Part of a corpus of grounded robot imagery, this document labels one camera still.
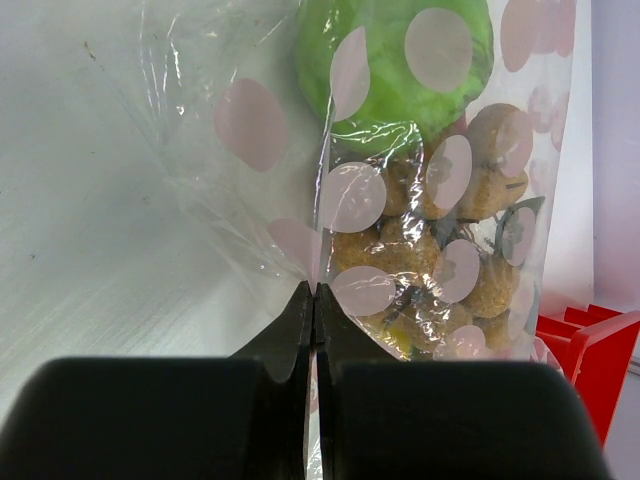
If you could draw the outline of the clear zip top bag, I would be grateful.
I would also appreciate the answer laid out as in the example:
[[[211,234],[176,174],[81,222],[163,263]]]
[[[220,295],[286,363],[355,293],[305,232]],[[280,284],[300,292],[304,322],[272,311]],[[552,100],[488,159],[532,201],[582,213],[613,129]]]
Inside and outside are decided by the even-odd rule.
[[[343,310],[329,265],[332,228],[364,226],[383,205],[381,182],[367,184],[371,156],[331,136],[304,98],[295,68],[302,1],[110,1],[104,71],[154,152],[182,209],[207,231],[272,307],[288,286],[313,296],[307,394],[306,474],[323,472],[314,301],[327,285]],[[527,270],[539,298],[518,358],[403,360],[531,361],[560,370],[537,338],[541,276],[564,133],[574,49],[572,1],[484,1],[494,32],[485,90],[450,127],[465,129],[485,106],[509,103],[533,131],[527,194],[543,198]]]

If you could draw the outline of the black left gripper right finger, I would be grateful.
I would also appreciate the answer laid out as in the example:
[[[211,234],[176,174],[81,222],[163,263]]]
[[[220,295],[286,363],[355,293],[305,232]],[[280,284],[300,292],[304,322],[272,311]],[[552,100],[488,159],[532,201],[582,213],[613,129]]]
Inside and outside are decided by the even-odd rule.
[[[576,391],[531,361],[402,362],[314,301],[328,479],[607,479]]]

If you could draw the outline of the fake brown grape bunch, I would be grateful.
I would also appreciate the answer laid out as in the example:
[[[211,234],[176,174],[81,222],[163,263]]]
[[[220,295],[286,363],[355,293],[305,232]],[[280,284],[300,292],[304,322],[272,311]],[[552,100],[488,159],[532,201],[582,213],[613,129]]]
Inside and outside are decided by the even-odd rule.
[[[384,202],[364,226],[332,228],[329,265],[343,310],[403,360],[527,355],[539,290],[526,267],[543,198],[529,197],[533,131],[509,103],[465,129],[370,158]],[[384,331],[412,341],[400,356]]]

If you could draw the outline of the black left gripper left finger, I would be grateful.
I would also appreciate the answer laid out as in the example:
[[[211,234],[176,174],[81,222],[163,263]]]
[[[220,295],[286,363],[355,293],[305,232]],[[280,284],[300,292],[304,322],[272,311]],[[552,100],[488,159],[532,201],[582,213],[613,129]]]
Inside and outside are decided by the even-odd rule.
[[[313,296],[233,355],[67,357],[39,367],[1,431],[5,479],[301,479]]]

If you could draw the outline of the yellow fake mango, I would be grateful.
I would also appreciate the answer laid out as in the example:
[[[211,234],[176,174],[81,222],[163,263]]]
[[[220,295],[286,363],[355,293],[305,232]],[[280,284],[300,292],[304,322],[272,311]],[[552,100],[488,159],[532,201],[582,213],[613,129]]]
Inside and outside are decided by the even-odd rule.
[[[384,331],[385,342],[400,356],[408,357],[412,350],[412,341],[408,333],[398,326],[391,326]]]

